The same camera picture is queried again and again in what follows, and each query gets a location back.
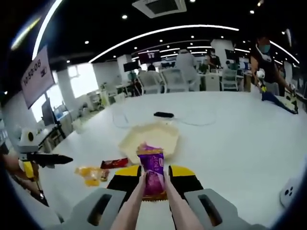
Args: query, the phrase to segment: plastic tray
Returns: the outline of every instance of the plastic tray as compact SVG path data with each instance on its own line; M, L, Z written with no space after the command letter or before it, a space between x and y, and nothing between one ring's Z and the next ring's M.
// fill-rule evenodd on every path
M172 125L163 122L155 122L143 126L135 126L120 142L119 149L133 164L140 164L140 158L136 154L137 147L146 142L148 145L163 148L164 158L174 154L179 131Z

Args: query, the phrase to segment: blue face mask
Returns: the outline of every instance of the blue face mask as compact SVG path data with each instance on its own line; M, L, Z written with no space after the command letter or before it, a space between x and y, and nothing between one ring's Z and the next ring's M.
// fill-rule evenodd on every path
M268 53L270 48L271 48L271 45L259 46L259 50L264 54Z

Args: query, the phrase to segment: lab coat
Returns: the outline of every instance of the lab coat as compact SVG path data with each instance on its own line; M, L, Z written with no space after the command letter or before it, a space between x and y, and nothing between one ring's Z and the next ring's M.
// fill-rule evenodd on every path
M189 83L189 89L192 91L199 91L200 77L197 74L196 59L191 53L179 53L176 59L176 66L181 71L185 80Z

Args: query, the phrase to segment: red candy wrapper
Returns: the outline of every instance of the red candy wrapper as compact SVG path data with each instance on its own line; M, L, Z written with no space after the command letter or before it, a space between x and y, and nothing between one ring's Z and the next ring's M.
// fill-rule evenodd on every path
M101 169L115 169L115 168L123 168L128 165L128 158L123 158L119 160L113 161L102 161L100 168Z
M147 172L143 200L166 199L163 150L142 144L137 153L145 172Z

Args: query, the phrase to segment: ceiling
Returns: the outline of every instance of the ceiling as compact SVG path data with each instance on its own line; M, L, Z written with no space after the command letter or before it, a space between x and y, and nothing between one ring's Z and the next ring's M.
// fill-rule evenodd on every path
M119 46L95 62L113 60L113 56L131 54L140 50L147 50L154 46L165 50L169 44L170 48L186 48L193 42L193 46L208 46L210 40L221 38L232 40L237 48L246 49L253 45L255 34L259 29L266 30L270 39L291 53L295 53L288 43L282 31L289 27L289 18L282 17L289 6L278 0L265 0L257 7L259 0L196 0L194 3L186 0L187 12L176 13L154 19L148 18L142 12L132 6L133 0L63 0L52 16L42 37L39 49L48 45L48 55L53 69L62 69L70 64L88 62L101 52L117 45L127 39L172 26L210 24L238 28L239 31L231 31L217 28L186 28L166 32L160 32L145 36L122 46ZM50 7L39 1L33 1L34 10L28 11L30 18L35 9L42 9L40 16L45 17ZM31 62L33 48L39 28L43 20L31 30L21 46L9 53L6 65L6 74L2 75L3 88L9 92L20 90L20 78ZM285 55L276 49L276 59L284 60Z

